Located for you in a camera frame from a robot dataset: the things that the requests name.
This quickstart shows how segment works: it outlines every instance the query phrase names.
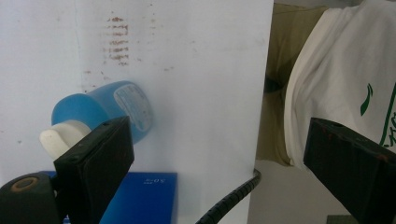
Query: brown stain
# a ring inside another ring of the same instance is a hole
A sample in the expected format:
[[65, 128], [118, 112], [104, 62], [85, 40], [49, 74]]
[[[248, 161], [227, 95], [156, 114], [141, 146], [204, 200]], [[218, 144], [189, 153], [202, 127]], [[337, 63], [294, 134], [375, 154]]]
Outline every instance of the brown stain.
[[120, 17], [114, 17], [112, 19], [109, 19], [108, 21], [123, 21], [123, 19], [121, 19]]
[[111, 40], [110, 42], [108, 42], [110, 45], [123, 45], [123, 44], [128, 44], [129, 41], [128, 40]]
[[125, 19], [114, 17], [107, 20], [105, 35], [112, 36], [107, 42], [108, 47], [104, 47], [105, 58], [118, 62], [119, 66], [129, 64], [129, 41], [126, 39], [129, 33], [129, 26], [125, 24]]

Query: black cable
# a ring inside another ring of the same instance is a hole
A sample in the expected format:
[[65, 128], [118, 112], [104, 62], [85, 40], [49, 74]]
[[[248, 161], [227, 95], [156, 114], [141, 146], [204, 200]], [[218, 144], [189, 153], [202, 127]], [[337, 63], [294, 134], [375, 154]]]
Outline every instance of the black cable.
[[253, 191], [262, 180], [262, 173], [254, 169], [254, 176], [245, 182], [243, 185], [235, 189], [233, 192], [225, 196], [221, 201], [215, 204], [209, 211], [207, 211], [196, 224], [216, 224], [218, 223], [231, 209], [233, 209], [239, 202], [241, 202], [248, 194]]

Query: white cap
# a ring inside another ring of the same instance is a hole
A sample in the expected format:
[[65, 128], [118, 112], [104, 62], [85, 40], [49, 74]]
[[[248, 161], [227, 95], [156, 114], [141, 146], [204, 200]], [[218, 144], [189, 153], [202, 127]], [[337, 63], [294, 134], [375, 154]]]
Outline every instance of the white cap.
[[83, 122], [70, 119], [42, 132], [40, 142], [56, 160], [90, 132], [91, 129]]

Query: green print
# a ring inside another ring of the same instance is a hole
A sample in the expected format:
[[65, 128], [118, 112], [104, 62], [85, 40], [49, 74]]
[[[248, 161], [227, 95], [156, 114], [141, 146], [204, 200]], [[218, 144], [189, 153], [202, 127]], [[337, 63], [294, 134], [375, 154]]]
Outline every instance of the green print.
[[373, 96], [373, 88], [371, 87], [370, 83], [367, 85], [367, 97], [366, 100], [361, 105], [361, 116], [366, 112], [367, 108], [370, 104], [370, 98]]
[[382, 132], [381, 142], [379, 143], [379, 145], [381, 145], [382, 147], [393, 147], [396, 144], [396, 111], [393, 110], [393, 103], [395, 100], [395, 96], [396, 96], [396, 83], [393, 87], [392, 96], [390, 97], [387, 118], [385, 119], [385, 125], [384, 125], [384, 130]]

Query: white fabric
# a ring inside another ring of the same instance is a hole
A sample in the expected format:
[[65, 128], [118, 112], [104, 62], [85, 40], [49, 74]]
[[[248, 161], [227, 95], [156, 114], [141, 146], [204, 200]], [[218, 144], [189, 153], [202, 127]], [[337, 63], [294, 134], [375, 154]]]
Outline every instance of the white fabric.
[[296, 167], [312, 117], [344, 124], [396, 150], [396, 3], [380, 0], [329, 9], [291, 72], [285, 141]]

